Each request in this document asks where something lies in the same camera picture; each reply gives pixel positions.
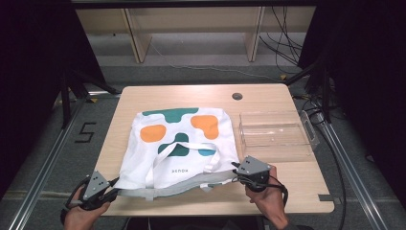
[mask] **black curtain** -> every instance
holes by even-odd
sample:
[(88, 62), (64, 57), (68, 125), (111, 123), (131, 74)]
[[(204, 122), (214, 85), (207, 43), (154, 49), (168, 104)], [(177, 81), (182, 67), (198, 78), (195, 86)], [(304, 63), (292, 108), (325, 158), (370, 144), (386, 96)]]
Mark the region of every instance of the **black curtain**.
[[(312, 63), (336, 22), (337, 8), (316, 10), (301, 67)], [(377, 167), (406, 208), (406, 14), (402, 1), (366, 1), (327, 62), (341, 106)]]
[(10, 186), (50, 115), (70, 69), (104, 82), (74, 9), (2, 1), (0, 68), (0, 197)]

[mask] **wooden table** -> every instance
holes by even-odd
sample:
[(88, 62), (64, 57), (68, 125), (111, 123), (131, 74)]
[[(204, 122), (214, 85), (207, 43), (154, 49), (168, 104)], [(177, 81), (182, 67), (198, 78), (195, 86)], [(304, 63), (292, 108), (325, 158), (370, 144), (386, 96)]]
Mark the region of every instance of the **wooden table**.
[[(233, 99), (234, 93), (240, 93), (242, 99)], [(176, 107), (223, 108), (231, 117), (240, 159), (243, 157), (238, 128), (241, 112), (283, 111), (297, 114), (289, 91), (283, 84), (127, 87), (117, 105), (96, 169), (107, 179), (119, 176), (136, 114), (146, 110)], [(291, 117), (297, 119), (293, 122), (300, 122), (299, 116)], [(289, 190), (286, 212), (321, 214), (333, 211), (333, 202), (319, 199), (319, 195), (328, 195), (329, 192), (311, 147), (302, 145), (292, 148), (290, 152), (283, 156), (270, 153), (259, 158), (277, 167), (278, 178)], [(215, 187), (209, 193), (196, 188), (182, 195), (157, 197), (154, 201), (118, 196), (105, 214), (132, 217), (260, 214), (256, 205), (248, 200), (241, 184), (230, 183)]]

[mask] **gray floor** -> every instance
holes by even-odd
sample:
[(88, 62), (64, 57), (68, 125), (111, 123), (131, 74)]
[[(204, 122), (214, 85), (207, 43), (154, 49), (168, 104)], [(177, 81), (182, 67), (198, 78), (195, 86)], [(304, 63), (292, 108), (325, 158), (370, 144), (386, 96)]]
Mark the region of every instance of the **gray floor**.
[[(301, 43), (305, 34), (292, 34), (291, 37)], [(276, 58), (263, 43), (259, 44), (256, 61), (248, 62), (242, 34), (157, 34), (152, 39), (153, 46), (149, 48), (143, 64), (135, 63), (129, 39), (125, 34), (89, 35), (89, 39), (107, 82), (119, 89), (127, 85), (140, 84), (278, 82), (280, 75), (284, 74), (282, 70), (299, 71), (299, 68), (281, 57)], [(289, 88), (291, 94), (303, 95), (305, 81), (306, 78), (291, 85)], [(91, 85), (89, 89), (99, 90)], [(115, 97), (106, 97), (98, 99), (96, 103), (85, 103), (81, 107), (25, 229), (62, 229), (58, 220), (59, 210), (77, 183), (93, 171), (118, 100)], [(298, 110), (301, 110), (305, 100), (294, 102)], [(79, 107), (79, 103), (72, 102), (72, 107)], [(405, 210), (395, 198), (379, 169), (365, 159), (367, 150), (350, 122), (343, 119), (345, 115), (339, 108), (334, 109), (332, 114), (334, 129), (377, 204), (388, 229), (404, 229)], [(37, 145), (0, 202), (0, 229), (9, 228), (25, 193), (33, 185), (60, 133), (61, 118), (61, 105), (56, 101), (48, 125), (38, 132), (40, 138)], [(79, 135), (83, 123), (95, 123), (86, 129), (95, 133), (92, 141), (87, 144), (76, 143), (83, 138)], [(332, 153), (323, 136), (320, 134), (318, 136), (321, 144), (315, 150), (315, 155), (330, 193), (337, 200), (342, 200), (339, 176)], [(348, 206), (344, 229), (372, 229), (346, 177), (345, 185)], [(335, 210), (330, 214), (290, 215), (290, 218), (298, 224), (311, 225), (314, 229), (337, 229), (342, 208), (343, 205), (337, 202)], [(124, 223), (125, 218), (103, 217), (98, 220), (97, 229), (122, 229)]]

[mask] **white fabric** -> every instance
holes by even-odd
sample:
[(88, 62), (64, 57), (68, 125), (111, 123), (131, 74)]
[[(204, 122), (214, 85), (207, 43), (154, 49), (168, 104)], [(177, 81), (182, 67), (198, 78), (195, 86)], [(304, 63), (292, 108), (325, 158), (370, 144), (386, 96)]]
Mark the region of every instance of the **white fabric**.
[(231, 181), (238, 162), (233, 127), (220, 108), (178, 108), (137, 114), (120, 179), (122, 196), (172, 196)]

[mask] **teal patch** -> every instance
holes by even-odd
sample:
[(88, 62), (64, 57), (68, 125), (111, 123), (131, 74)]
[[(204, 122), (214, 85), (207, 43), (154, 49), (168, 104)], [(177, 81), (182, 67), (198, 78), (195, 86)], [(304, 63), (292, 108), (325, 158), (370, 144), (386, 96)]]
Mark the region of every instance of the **teal patch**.
[[(169, 144), (163, 144), (158, 148), (158, 154), (161, 153), (168, 145), (173, 144), (175, 142), (189, 142), (189, 136), (185, 133), (177, 133), (175, 135), (175, 140)], [(181, 145), (176, 145), (173, 152), (170, 153), (168, 156), (186, 156), (189, 154), (189, 149), (185, 148)]]
[(165, 117), (167, 123), (179, 123), (182, 120), (182, 116), (188, 113), (196, 113), (199, 108), (174, 108), (174, 109), (164, 109), (164, 110), (154, 110), (143, 112), (144, 116), (151, 114), (162, 114)]
[(200, 149), (198, 152), (202, 156), (210, 156), (215, 154), (215, 150), (212, 149)]

